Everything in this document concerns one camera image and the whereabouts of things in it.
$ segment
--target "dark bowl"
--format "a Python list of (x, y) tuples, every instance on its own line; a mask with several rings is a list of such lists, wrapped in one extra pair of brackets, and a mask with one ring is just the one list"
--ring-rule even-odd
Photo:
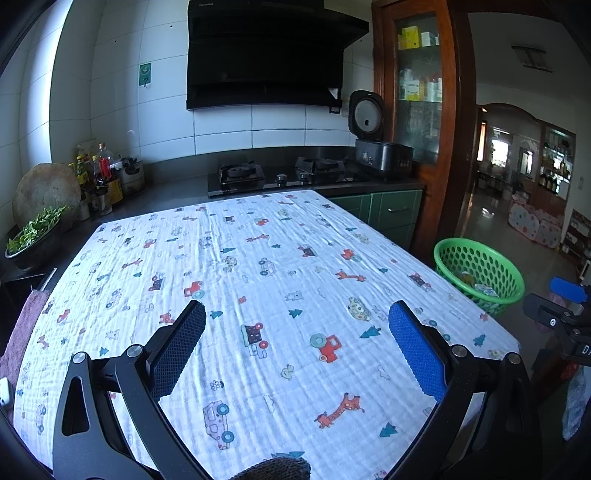
[(60, 221), (35, 240), (31, 245), (15, 254), (10, 255), (7, 247), (4, 251), (4, 256), (8, 260), (11, 260), (19, 270), (25, 272), (42, 267), (50, 260), (60, 246), (59, 224)]

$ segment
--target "metal bolt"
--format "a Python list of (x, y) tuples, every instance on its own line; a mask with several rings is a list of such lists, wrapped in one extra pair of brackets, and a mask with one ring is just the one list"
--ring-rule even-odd
[(143, 351), (144, 348), (141, 345), (132, 345), (127, 349), (127, 356), (130, 358), (135, 358), (140, 356)]
[(75, 364), (81, 364), (86, 359), (86, 354), (84, 352), (78, 352), (74, 355), (72, 359)]
[(465, 346), (454, 345), (452, 347), (452, 353), (459, 358), (463, 358), (468, 354), (468, 350), (466, 350)]
[(514, 365), (519, 365), (521, 363), (521, 357), (516, 353), (510, 353), (509, 355), (507, 355), (507, 360), (509, 360), (509, 362), (511, 362)]

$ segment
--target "white power plug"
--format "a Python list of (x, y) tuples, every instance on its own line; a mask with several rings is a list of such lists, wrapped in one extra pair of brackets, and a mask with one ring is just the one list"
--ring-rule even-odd
[(0, 379), (0, 405), (4, 410), (9, 410), (12, 406), (12, 387), (6, 377)]

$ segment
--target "gas stove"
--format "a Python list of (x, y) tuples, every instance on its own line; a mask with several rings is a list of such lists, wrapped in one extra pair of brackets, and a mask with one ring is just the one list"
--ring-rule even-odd
[(220, 168), (207, 178), (208, 196), (221, 197), (249, 192), (269, 192), (306, 186), (367, 181), (361, 172), (349, 171), (342, 160), (298, 158), (295, 165), (265, 167), (238, 164)]

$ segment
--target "pink towel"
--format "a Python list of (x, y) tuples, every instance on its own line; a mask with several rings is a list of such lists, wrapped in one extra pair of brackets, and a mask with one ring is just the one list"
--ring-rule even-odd
[[(22, 359), (37, 319), (50, 292), (33, 290), (22, 307), (21, 314), (8, 341), (4, 356), (0, 357), (0, 378), (7, 377), (12, 387), (16, 387)], [(12, 410), (8, 414), (12, 421)]]

